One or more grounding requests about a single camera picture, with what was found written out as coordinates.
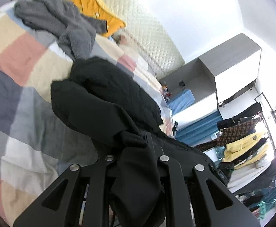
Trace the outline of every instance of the cream headboard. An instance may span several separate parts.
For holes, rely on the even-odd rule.
[[[125,32],[139,45],[140,54],[158,79],[184,64],[175,44],[160,22],[138,0],[103,0],[127,24]]]

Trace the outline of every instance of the gray garment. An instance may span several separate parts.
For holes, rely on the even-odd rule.
[[[105,20],[81,14],[67,0],[20,0],[15,4],[15,14],[25,25],[57,36],[58,45],[73,60],[90,58],[96,33],[107,32]]]

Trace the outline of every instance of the plaid shirt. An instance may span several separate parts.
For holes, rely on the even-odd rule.
[[[195,146],[195,148],[203,152],[217,146],[226,146],[227,143],[231,143],[245,137],[246,134],[253,129],[259,121],[261,121],[261,118],[251,119],[236,126],[222,129],[220,137],[210,142],[199,144]]]

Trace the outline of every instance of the patchwork bedspread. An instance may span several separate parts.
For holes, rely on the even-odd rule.
[[[56,41],[16,18],[13,2],[0,9],[0,215],[10,226],[70,164],[98,158],[90,137],[66,127],[52,111],[51,82],[67,78],[73,63]],[[91,56],[128,73],[159,105],[160,128],[171,135],[171,112],[159,82],[126,47],[97,35]]]

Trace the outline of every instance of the silver bolt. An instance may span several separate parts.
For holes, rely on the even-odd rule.
[[[169,161],[169,157],[167,155],[161,155],[160,160],[161,161]]]
[[[197,164],[197,165],[195,166],[195,168],[196,168],[197,171],[200,171],[200,172],[204,170],[204,166],[201,165],[201,164]]]
[[[109,154],[109,155],[105,156],[105,160],[106,161],[113,161],[114,160],[114,156]]]
[[[79,170],[79,165],[77,165],[77,164],[72,164],[72,165],[70,166],[70,170],[73,171],[73,172],[78,171],[78,170]]]

